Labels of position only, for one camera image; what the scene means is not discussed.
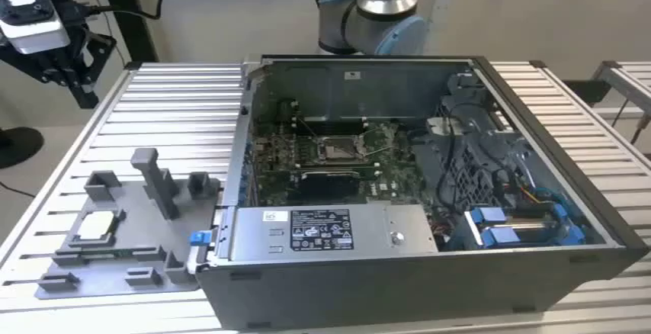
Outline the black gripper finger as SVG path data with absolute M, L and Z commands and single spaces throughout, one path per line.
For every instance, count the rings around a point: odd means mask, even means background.
M 64 48 L 24 54 L 12 45 L 1 46 L 1 61 L 42 83 L 76 84 L 74 72 Z
M 70 27 L 68 56 L 70 76 L 68 88 L 80 108 L 94 108 L 98 98 L 93 87 L 104 70 L 117 41 L 105 34 L 90 32 L 88 26 Z

